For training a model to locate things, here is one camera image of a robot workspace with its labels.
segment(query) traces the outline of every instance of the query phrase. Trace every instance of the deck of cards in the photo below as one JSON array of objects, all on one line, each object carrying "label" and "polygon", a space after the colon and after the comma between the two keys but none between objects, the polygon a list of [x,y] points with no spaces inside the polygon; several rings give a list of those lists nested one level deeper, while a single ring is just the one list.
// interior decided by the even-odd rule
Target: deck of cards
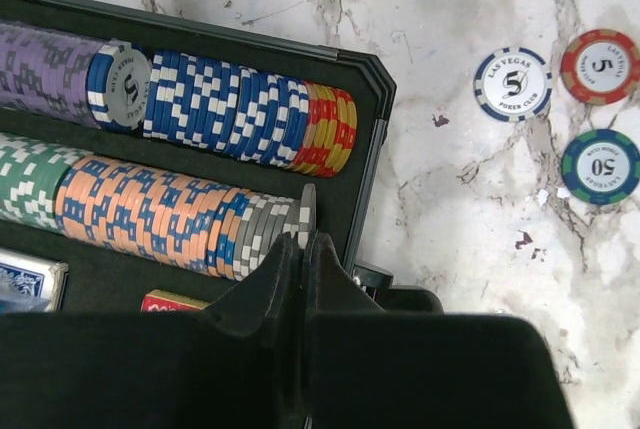
[{"label": "deck of cards", "polygon": [[140,312],[199,311],[208,305],[208,302],[156,289],[144,296]]},{"label": "deck of cards", "polygon": [[68,266],[0,248],[0,314],[60,308]]}]

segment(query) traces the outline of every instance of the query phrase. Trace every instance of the green poker chip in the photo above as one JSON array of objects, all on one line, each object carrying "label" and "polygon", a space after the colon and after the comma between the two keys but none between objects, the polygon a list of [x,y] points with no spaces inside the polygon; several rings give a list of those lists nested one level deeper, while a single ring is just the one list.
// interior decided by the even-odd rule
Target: green poker chip
[{"label": "green poker chip", "polygon": [[58,189],[71,166],[88,154],[0,133],[0,219],[60,232],[55,220]]},{"label": "green poker chip", "polygon": [[624,134],[596,129],[576,137],[562,156],[562,179],[578,199],[603,206],[630,196],[640,181],[640,153]]}]

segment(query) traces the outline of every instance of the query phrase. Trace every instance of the red playing card box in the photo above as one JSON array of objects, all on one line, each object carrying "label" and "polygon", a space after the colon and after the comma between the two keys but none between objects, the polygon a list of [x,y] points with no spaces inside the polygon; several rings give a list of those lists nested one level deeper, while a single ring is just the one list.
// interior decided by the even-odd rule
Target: red playing card box
[{"label": "red playing card box", "polygon": [[144,296],[140,312],[199,311],[208,305],[208,302],[156,289]]}]

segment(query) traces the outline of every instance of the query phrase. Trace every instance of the black case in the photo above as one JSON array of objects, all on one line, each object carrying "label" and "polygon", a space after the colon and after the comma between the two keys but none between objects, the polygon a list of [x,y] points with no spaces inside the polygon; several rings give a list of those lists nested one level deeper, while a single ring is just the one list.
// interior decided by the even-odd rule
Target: black case
[{"label": "black case", "polygon": [[[181,51],[347,90],[358,109],[356,143],[346,167],[329,179],[238,162],[140,133],[113,134],[2,109],[0,131],[280,196],[299,198],[304,184],[314,183],[317,228],[331,236],[342,266],[352,272],[396,91],[378,57],[87,0],[0,0],[0,19],[130,41],[148,56],[156,49]],[[3,221],[0,246],[67,262],[65,311],[138,310],[156,288],[212,301],[233,284]]]}]

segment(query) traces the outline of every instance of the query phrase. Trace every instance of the marble surface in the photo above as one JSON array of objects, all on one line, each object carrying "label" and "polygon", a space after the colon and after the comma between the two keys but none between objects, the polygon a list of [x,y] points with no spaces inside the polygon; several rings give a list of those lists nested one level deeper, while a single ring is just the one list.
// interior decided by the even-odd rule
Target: marble surface
[{"label": "marble surface", "polygon": [[640,96],[591,108],[554,77],[550,112],[510,124],[471,90],[500,47],[537,51],[557,76],[581,32],[640,41],[640,0],[100,1],[378,54],[398,94],[360,257],[434,290],[449,311],[531,321],[580,429],[640,426],[640,193],[588,206],[558,173],[590,128],[640,142]]}]

